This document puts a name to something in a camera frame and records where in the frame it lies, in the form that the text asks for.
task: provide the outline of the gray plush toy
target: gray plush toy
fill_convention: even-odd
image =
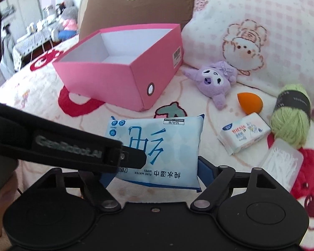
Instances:
[[[78,8],[73,0],[64,0],[65,9],[60,16],[59,24],[51,32],[53,42],[64,41],[74,37],[78,33]]]

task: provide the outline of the person's hand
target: person's hand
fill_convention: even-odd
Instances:
[[[2,218],[6,209],[14,201],[15,193],[18,188],[16,173],[14,172],[8,182],[0,190],[0,237],[2,233]]]

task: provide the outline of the yarn label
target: yarn label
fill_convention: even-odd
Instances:
[[[281,107],[291,107],[300,109],[305,112],[310,120],[310,101],[306,95],[300,91],[283,91],[278,95],[277,101],[275,103],[274,112]]]

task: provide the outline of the stuffed animal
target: stuffed animal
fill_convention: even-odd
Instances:
[[[59,24],[51,32],[53,42],[64,41],[74,37],[78,31],[78,8],[73,0],[64,0],[65,9],[60,16]]]
[[[211,63],[209,66],[211,68],[219,69],[223,73],[223,75],[229,80],[231,85],[236,83],[237,69],[233,66],[230,66],[224,61]]]
[[[230,82],[217,68],[202,67],[196,69],[184,69],[183,74],[196,82],[198,89],[206,96],[213,99],[218,110],[224,108],[226,104],[225,95],[230,90]]]

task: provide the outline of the small tissue pack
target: small tissue pack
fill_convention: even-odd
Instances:
[[[147,155],[142,169],[119,168],[116,177],[150,187],[201,191],[197,173],[203,118],[110,120],[106,137]]]
[[[257,113],[252,113],[223,127],[218,139],[232,155],[259,141],[270,131],[265,121]]]

